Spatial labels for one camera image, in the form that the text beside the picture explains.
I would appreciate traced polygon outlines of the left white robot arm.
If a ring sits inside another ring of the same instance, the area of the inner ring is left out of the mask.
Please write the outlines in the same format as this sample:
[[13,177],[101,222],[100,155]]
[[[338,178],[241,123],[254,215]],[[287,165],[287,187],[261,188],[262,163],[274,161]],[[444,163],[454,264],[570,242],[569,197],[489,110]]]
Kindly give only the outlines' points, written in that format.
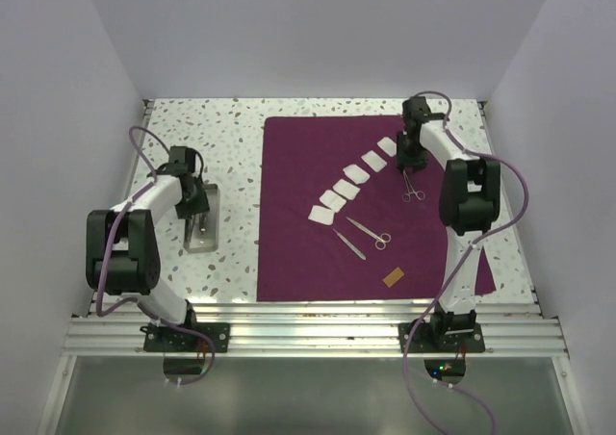
[[178,350],[194,348],[200,328],[190,302],[161,279],[155,227],[170,210],[192,225],[210,212],[200,153],[172,146],[168,160],[150,172],[143,188],[109,210],[87,216],[86,278],[96,292],[96,315],[106,317],[127,303],[136,304]]

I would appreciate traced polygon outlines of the steel surgical scissors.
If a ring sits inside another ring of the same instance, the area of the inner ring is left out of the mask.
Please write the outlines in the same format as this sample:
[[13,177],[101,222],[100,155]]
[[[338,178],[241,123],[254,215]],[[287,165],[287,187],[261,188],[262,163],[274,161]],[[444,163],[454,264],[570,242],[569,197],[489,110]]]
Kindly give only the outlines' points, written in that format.
[[346,220],[349,221],[356,228],[358,228],[360,231],[370,236],[374,240],[374,246],[377,250],[385,250],[387,245],[392,240],[392,237],[389,233],[377,233],[375,231],[372,231],[370,228],[351,217],[346,217]]

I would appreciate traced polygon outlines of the steel hemostat clamp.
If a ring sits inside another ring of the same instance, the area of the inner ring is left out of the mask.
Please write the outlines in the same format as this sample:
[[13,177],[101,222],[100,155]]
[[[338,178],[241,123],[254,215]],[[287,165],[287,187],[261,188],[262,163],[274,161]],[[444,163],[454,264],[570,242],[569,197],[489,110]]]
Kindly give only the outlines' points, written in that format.
[[423,191],[418,191],[413,187],[410,177],[405,170],[402,172],[402,178],[406,188],[406,191],[402,195],[402,200],[404,202],[409,203],[413,199],[417,199],[420,201],[425,200],[425,193]]

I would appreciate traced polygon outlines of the steel scalpel handle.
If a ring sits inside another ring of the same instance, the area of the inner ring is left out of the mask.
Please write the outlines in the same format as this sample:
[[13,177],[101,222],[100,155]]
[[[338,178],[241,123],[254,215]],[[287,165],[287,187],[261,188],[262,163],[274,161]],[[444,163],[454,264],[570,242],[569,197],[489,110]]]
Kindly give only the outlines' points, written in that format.
[[356,247],[346,236],[344,236],[340,231],[333,229],[333,232],[349,248],[349,250],[355,256],[357,256],[362,261],[367,260],[366,255],[358,247]]

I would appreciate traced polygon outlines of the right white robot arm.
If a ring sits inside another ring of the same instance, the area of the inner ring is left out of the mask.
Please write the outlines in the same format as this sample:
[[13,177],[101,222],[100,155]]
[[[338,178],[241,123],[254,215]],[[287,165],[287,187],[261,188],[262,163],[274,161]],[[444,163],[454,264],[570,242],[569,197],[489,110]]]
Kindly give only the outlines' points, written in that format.
[[437,92],[425,90],[402,102],[402,130],[396,136],[396,167],[405,181],[408,173],[425,169],[431,158],[444,175],[438,215],[447,233],[444,281],[434,312],[443,319],[428,328],[437,349],[453,349],[463,339],[457,320],[475,314],[475,285],[482,250],[480,238],[490,232],[501,212],[501,165],[473,152],[452,133],[448,124],[452,102],[443,112],[427,101]]

